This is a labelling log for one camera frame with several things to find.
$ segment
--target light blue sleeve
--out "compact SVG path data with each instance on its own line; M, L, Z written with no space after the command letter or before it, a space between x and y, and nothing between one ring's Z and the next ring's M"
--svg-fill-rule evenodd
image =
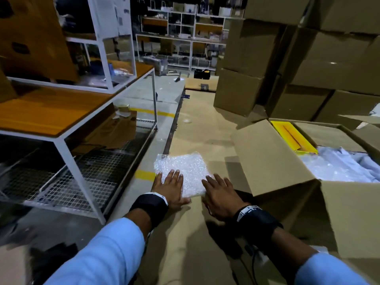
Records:
M365 285L360 275L353 272L338 258L326 253L317 253L301 266L294 285Z
M144 236L135 223L127 218L115 220L45 285L127 285L139 268L144 247Z

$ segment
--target bubble wrap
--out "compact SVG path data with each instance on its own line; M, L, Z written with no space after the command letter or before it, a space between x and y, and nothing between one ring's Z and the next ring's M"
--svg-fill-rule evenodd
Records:
M201 180L210 173L201 154L197 152L176 157L158 154L154 169L156 174L162 172L162 182L171 169L180 170L183 174L182 197L193 197L206 192Z

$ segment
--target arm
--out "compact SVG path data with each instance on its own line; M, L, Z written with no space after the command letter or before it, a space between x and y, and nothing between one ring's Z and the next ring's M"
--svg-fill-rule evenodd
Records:
M367 284L339 259L318 253L283 230L273 216L259 207L254 206L246 218L248 213L241 212L251 204L241 200L227 178L214 176L215 180L209 176L202 180L206 188L202 201L210 214L221 221L235 222L248 242L269 257L288 284Z
M161 178L162 173L156 176L152 192L164 197L168 203L166 211L178 210L191 201L190 198L181 198L183 176L179 171L174 173L172 170L164 184ZM154 212L153 208L153 213L157 215L162 212ZM140 265L145 240L151 230L150 215L137 206L123 218L105 226L74 258L64 263L45 285L128 284Z

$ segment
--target yellow floor marking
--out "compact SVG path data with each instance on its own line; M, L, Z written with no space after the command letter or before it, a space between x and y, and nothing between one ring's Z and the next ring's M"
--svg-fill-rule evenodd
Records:
M148 110L148 109L140 109L140 108L130 108L132 111L137 111L137 112L142 112L142 113L148 113L148 114L154 114L153 110ZM167 116L167 117L172 117L174 118L176 115L173 113L166 113L162 111L157 111L157 115L160 116Z
M147 181L154 181L154 178L156 177L155 172L149 172L149 171L143 171L143 170L136 170L135 177L142 180Z

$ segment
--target wrist strap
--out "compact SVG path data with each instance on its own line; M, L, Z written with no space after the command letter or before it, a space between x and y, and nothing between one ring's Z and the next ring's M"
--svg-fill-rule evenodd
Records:
M256 205L240 209L234 220L247 241L261 251L266 251L270 245L274 230L277 227L283 228L276 218Z
M164 219L168 211L168 202L166 198L156 192L148 192L140 195L133 203L130 211L140 208L147 212L152 222L152 230L156 228Z

